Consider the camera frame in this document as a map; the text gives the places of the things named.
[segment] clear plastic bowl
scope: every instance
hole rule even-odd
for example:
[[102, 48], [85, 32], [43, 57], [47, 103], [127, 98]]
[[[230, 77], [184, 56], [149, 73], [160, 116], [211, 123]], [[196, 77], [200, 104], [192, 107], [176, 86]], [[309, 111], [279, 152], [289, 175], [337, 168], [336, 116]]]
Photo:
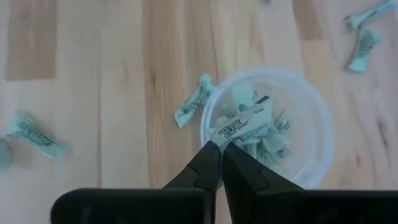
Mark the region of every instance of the clear plastic bowl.
[[200, 139], [209, 141], [208, 129], [215, 128], [223, 115], [223, 103], [231, 103], [231, 87], [251, 84], [259, 95], [274, 99], [273, 117], [285, 111], [293, 124], [287, 131], [291, 155], [281, 159], [283, 170], [277, 172], [305, 188], [314, 189], [325, 177], [335, 146], [330, 112], [319, 91], [304, 76], [285, 70], [256, 67], [237, 71], [211, 94], [201, 117]]

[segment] light wood floor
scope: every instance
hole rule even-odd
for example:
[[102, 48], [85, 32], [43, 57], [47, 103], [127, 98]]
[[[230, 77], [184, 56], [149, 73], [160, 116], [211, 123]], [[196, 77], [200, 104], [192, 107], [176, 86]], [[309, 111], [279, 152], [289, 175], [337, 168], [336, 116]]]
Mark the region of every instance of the light wood floor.
[[[398, 188], [398, 12], [370, 68], [343, 67], [356, 33], [348, 14], [380, 0], [0, 0], [0, 135], [28, 111], [73, 149], [53, 161], [10, 140], [0, 170], [0, 224], [49, 222], [57, 197], [80, 187], [162, 187], [199, 150], [200, 113], [179, 130], [175, 109], [202, 73], [239, 68], [304, 74], [336, 131], [320, 188]], [[217, 223], [230, 223], [223, 191]]]

